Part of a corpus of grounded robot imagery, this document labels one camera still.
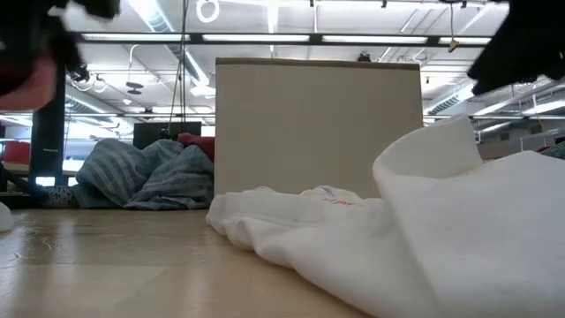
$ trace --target desk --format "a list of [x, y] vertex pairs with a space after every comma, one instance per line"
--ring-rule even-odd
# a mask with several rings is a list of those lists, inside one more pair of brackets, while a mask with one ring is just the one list
[[[29, 165], [27, 164], [23, 164], [23, 163], [4, 163], [2, 162], [2, 165], [11, 173], [15, 174], [16, 176], [19, 177], [27, 177], [27, 175], [29, 174]], [[68, 171], [68, 170], [64, 170], [63, 171], [63, 176], [69, 178], [69, 177], [75, 177], [77, 175], [76, 171]]]
[[27, 210], [0, 233], [3, 318], [350, 318], [357, 309], [235, 248], [205, 212]]

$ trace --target black pillar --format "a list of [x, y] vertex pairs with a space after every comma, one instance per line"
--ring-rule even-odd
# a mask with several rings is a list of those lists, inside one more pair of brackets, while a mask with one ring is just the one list
[[58, 65], [55, 98], [34, 113], [29, 161], [29, 182], [31, 183], [35, 183], [37, 177], [54, 177], [56, 186], [65, 186], [63, 179], [64, 85], [65, 68], [64, 65]]

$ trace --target red fabric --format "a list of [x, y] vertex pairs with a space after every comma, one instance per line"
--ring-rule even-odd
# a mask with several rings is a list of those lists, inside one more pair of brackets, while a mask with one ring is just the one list
[[538, 149], [538, 151], [536, 151], [536, 152], [542, 153], [542, 152], [548, 150], [549, 148], [550, 148], [550, 146], [542, 147], [542, 148]]
[[180, 133], [178, 135], [178, 142], [182, 143], [183, 146], [188, 147], [191, 145], [196, 145], [212, 160], [214, 161], [214, 151], [215, 151], [215, 138], [214, 137], [200, 137], [190, 134], [188, 132]]
[[29, 164], [31, 145], [26, 142], [6, 141], [4, 161], [7, 163]]
[[50, 57], [39, 57], [34, 72], [22, 86], [0, 96], [0, 110], [38, 110], [55, 94], [57, 66]]

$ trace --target blue blanket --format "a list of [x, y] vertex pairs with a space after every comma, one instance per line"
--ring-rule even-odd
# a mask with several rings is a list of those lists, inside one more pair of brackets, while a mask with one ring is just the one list
[[72, 190], [82, 208], [208, 208], [214, 163], [195, 145], [158, 140], [138, 150], [108, 139], [96, 144], [77, 181]]

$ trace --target beige box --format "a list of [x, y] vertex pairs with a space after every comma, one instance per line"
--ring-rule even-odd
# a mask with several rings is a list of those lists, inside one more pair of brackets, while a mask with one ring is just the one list
[[422, 127], [417, 64], [219, 58], [216, 87], [216, 194], [378, 197], [375, 158]]

